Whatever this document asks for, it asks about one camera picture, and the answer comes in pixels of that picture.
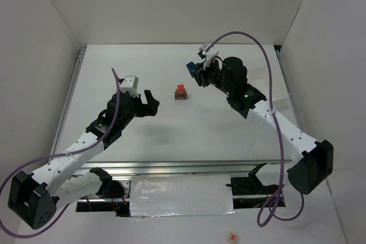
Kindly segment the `red cube wood block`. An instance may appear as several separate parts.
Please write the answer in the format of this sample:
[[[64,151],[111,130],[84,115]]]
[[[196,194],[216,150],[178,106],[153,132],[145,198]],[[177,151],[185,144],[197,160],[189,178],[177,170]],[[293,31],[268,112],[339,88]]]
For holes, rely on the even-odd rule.
[[[179,94],[186,93],[185,86],[184,86],[184,85],[178,85],[178,86],[177,86],[177,92],[178,92]]]

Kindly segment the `blue triangle wood block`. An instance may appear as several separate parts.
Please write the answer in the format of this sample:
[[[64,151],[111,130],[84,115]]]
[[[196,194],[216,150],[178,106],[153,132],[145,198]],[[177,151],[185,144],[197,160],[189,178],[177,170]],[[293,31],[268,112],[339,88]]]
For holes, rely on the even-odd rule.
[[[196,64],[194,62],[189,62],[186,64],[186,68],[190,74],[194,74],[196,69]]]

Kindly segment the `brown wedge wood block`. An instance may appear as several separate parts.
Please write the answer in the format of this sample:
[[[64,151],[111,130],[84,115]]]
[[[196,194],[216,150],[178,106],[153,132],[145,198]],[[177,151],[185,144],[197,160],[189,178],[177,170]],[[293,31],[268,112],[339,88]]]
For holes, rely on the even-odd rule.
[[[187,92],[183,93],[183,94],[179,94],[177,91],[175,91],[174,96],[177,96],[177,95],[187,95],[188,96]]]

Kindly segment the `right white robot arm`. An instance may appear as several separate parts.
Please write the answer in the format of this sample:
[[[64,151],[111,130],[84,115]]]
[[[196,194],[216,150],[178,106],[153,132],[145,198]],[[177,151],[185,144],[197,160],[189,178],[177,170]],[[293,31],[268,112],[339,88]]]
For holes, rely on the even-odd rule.
[[[291,159],[284,183],[304,195],[310,194],[333,172],[333,145],[314,139],[270,107],[266,96],[248,83],[247,69],[237,57],[189,62],[187,69],[200,87],[213,85],[242,117],[273,137],[281,137],[284,153]]]

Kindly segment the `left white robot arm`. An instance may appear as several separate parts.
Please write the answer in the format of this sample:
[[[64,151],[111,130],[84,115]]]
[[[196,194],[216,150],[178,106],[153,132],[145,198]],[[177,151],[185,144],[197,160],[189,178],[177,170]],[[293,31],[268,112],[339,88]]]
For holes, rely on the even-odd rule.
[[[122,135],[135,117],[155,116],[160,105],[150,90],[147,102],[138,95],[114,94],[85,132],[64,152],[47,164],[25,173],[19,171],[11,179],[8,207],[33,230],[44,227],[56,211],[88,195],[110,195],[118,183],[100,167],[85,174],[74,173],[93,157],[104,152]]]

